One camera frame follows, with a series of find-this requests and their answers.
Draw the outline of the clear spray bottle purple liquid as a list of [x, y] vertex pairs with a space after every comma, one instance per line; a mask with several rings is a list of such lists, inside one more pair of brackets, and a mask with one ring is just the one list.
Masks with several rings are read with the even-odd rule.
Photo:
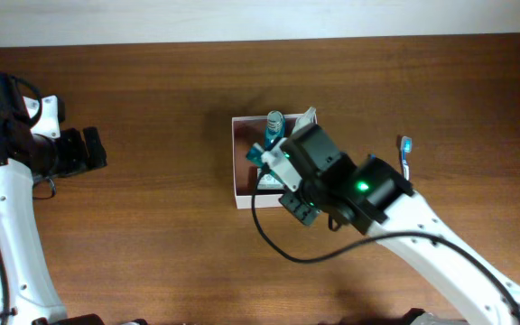
[[300, 117], [297, 117], [291, 134], [300, 131], [302, 128], [316, 121], [316, 108], [309, 107]]

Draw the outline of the green white small box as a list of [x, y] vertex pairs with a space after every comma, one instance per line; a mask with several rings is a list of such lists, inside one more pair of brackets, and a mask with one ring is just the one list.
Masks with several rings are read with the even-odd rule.
[[259, 179], [257, 188], [259, 190], [283, 190], [284, 185], [280, 181], [278, 181], [271, 173], [267, 173]]

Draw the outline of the teal mouthwash bottle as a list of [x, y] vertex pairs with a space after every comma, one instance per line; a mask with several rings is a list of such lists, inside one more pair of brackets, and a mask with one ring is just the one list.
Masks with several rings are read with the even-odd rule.
[[273, 110], [266, 117], [265, 150], [271, 150], [284, 136], [285, 117]]

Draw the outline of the teal white toothpaste tube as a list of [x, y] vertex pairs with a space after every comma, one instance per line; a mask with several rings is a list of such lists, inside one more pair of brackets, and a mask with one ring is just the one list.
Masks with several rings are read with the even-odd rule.
[[264, 147], [259, 143], [254, 143], [250, 150], [246, 154], [246, 158], [253, 165], [260, 169], [266, 169], [267, 163], [262, 160], [262, 156], [265, 153]]

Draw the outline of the blue white toothbrush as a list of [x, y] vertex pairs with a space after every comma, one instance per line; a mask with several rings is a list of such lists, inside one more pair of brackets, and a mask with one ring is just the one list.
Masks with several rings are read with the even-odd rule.
[[401, 167], [402, 167], [402, 173], [406, 180], [410, 180], [410, 166], [407, 160], [408, 154], [412, 151], [413, 148], [413, 140], [408, 136], [402, 136], [401, 137], [401, 143], [400, 143], [400, 160], [401, 160]]

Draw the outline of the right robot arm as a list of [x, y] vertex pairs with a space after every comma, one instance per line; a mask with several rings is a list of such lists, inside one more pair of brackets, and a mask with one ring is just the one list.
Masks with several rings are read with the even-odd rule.
[[315, 124], [285, 139], [283, 157], [314, 208], [403, 259], [470, 324], [520, 324], [520, 285], [456, 235], [387, 162], [355, 164]]

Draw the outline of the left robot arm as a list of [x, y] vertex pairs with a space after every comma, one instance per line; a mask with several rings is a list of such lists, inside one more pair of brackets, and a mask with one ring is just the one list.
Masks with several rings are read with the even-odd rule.
[[45, 261], [34, 188], [107, 166], [98, 130], [62, 130], [65, 107], [25, 79], [0, 72], [0, 324], [99, 324], [70, 317]]

